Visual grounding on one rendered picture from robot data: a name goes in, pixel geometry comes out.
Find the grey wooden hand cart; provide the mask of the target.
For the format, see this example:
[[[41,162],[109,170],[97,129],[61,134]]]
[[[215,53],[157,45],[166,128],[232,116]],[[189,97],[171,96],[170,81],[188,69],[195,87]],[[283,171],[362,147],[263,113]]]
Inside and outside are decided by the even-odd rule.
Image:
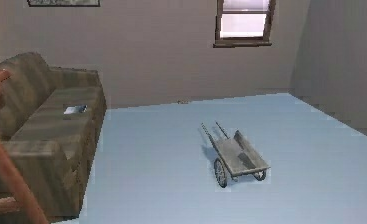
[[[215,122],[224,138],[215,139],[204,124],[201,127],[209,138],[218,157],[213,162],[214,175],[218,185],[226,188],[228,177],[235,182],[240,176],[252,175],[257,181],[266,179],[270,165],[255,150],[240,130],[236,130],[233,137],[229,137],[225,129]]]

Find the small silver flat device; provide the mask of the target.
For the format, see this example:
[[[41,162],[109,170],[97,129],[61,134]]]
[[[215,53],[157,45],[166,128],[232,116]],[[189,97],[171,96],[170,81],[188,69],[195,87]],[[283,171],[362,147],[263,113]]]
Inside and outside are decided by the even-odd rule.
[[[78,114],[78,113],[84,113],[87,109],[86,105],[75,105],[75,106],[68,106],[65,111],[64,114]]]

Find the brown framed window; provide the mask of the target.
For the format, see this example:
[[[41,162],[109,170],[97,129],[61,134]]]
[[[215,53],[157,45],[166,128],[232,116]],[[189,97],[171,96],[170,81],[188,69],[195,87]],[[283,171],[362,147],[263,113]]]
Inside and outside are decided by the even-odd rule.
[[[271,46],[276,0],[216,0],[214,48]]]

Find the brown striped sofa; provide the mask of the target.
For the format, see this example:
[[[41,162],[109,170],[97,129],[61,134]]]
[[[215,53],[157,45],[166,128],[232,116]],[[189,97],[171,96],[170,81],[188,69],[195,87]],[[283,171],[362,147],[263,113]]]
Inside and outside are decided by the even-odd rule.
[[[36,52],[0,63],[0,140],[51,223],[79,217],[104,115],[95,70],[51,67]],[[84,113],[64,114],[86,105]]]

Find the dark framed wall picture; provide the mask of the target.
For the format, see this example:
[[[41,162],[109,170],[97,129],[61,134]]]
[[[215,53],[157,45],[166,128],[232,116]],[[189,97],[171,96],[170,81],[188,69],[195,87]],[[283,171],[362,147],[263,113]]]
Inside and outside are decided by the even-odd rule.
[[[30,7],[100,7],[100,0],[26,0]]]

